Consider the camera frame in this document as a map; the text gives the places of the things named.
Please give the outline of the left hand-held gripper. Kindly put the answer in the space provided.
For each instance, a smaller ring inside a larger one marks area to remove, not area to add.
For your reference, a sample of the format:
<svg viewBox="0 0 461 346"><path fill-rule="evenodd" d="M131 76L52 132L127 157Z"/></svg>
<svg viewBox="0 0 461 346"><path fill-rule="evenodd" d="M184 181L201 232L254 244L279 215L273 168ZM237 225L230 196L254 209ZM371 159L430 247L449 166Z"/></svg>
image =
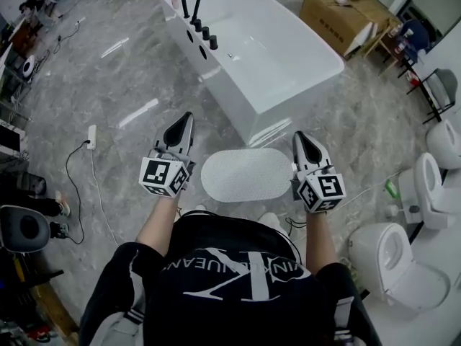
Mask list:
<svg viewBox="0 0 461 346"><path fill-rule="evenodd" d="M139 184L150 194L175 198L186 188L195 166L189 156L193 135L192 113L159 129L154 147L142 159L139 174Z"/></svg>

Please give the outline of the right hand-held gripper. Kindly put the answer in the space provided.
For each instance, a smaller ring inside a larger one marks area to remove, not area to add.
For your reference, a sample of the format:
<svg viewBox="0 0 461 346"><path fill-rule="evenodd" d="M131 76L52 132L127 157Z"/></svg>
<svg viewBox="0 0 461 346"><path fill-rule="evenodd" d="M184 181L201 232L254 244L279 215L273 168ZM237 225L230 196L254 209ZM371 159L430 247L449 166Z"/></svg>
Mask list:
<svg viewBox="0 0 461 346"><path fill-rule="evenodd" d="M328 165L326 148L300 130L295 132L292 146L298 170L290 180L293 199L300 200L307 213L333 210L346 197L346 189L342 174L337 173L334 166ZM311 167L323 168L309 172Z"/></svg>

